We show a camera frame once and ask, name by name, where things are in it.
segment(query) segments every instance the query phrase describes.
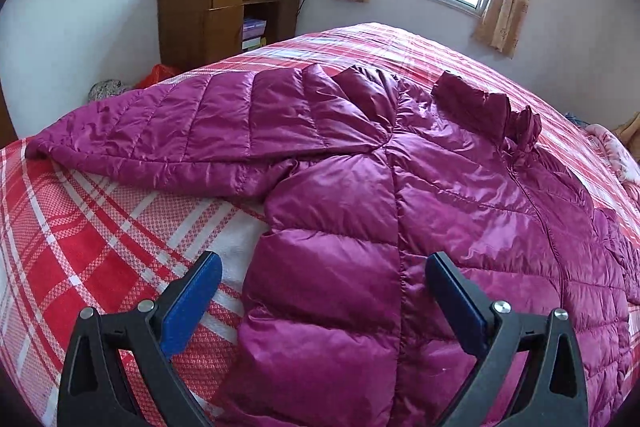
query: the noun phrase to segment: purple puffer jacket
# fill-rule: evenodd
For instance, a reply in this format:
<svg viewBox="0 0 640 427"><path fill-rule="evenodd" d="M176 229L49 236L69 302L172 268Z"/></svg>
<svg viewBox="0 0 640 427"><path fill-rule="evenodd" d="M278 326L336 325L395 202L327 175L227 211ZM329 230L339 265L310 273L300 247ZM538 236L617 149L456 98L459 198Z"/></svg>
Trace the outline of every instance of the purple puffer jacket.
<svg viewBox="0 0 640 427"><path fill-rule="evenodd" d="M265 200L271 231L246 276L218 425L433 424L474 363L425 286L425 257L444 250L516 311L569 312L591 425L604 426L630 370L638 251L535 147L540 131L530 108L448 73L429 94L310 66L128 92L70 113L27 152L127 184Z"/></svg>

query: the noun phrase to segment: wooden desk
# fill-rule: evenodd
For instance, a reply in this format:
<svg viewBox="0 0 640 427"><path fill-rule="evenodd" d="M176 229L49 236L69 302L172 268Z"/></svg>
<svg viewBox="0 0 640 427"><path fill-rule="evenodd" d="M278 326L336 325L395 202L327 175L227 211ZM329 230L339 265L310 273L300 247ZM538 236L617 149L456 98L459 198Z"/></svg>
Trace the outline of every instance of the wooden desk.
<svg viewBox="0 0 640 427"><path fill-rule="evenodd" d="M245 17L267 21L267 44L296 34L300 0L158 0L163 64L183 71L242 52Z"/></svg>

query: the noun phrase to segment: bed sheet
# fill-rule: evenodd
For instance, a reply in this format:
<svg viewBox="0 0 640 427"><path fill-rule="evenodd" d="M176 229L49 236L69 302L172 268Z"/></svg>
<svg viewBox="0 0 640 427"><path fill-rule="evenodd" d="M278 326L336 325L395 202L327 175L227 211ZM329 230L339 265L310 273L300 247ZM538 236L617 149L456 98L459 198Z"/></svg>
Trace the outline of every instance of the bed sheet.
<svg viewBox="0 0 640 427"><path fill-rule="evenodd" d="M597 206L617 211L640 246L640 214L598 147L530 92L436 42L379 24L298 37L182 74L258 71L319 63L329 74L357 64L382 68L431 87L449 70L479 89L505 92L514 108L530 105L543 120L539 144L581 179ZM206 413L221 413L216 393L236 354L239 297L260 234L260 206L188 198L127 187L101 176L26 161L26 141L0 152L0 362L44 425L55 425L60 371L78 311L131 309L155 298L204 250L223 258L220 290L174 367ZM630 307L634 346L630 389L640 376L640 309ZM161 425L132 356L123 361L140 406Z"/></svg>

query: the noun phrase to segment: silver bolt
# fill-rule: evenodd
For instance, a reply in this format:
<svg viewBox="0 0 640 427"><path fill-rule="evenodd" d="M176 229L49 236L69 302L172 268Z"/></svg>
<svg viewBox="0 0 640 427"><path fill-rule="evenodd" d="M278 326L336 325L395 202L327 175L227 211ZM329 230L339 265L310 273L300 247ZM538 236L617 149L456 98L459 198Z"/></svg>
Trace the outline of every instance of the silver bolt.
<svg viewBox="0 0 640 427"><path fill-rule="evenodd" d="M148 313L155 307L156 303L150 301L149 299L145 299L138 303L138 311L141 313Z"/></svg>
<svg viewBox="0 0 640 427"><path fill-rule="evenodd" d="M557 310L554 310L554 315L561 321L565 321L569 318L569 313L567 313L562 308L558 308Z"/></svg>
<svg viewBox="0 0 640 427"><path fill-rule="evenodd" d="M94 316L94 309L93 308L82 308L81 312L80 312L80 318L87 320L90 319L91 317Z"/></svg>
<svg viewBox="0 0 640 427"><path fill-rule="evenodd" d="M502 314L511 313L511 305L507 301L495 301L494 310Z"/></svg>

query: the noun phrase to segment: white wall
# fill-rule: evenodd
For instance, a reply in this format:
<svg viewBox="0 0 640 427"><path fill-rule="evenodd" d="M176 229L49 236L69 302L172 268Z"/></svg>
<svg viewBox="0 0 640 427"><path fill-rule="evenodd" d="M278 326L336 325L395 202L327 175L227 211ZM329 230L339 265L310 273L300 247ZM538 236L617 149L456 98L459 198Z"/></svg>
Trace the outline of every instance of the white wall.
<svg viewBox="0 0 640 427"><path fill-rule="evenodd" d="M298 31L361 22L439 41L586 120L614 125L640 110L640 0L531 0L513 60L470 40L473 16L432 0L308 0Z"/></svg>
<svg viewBox="0 0 640 427"><path fill-rule="evenodd" d="M142 79L160 60L156 0L8 0L0 78L20 137L84 103L98 80Z"/></svg>

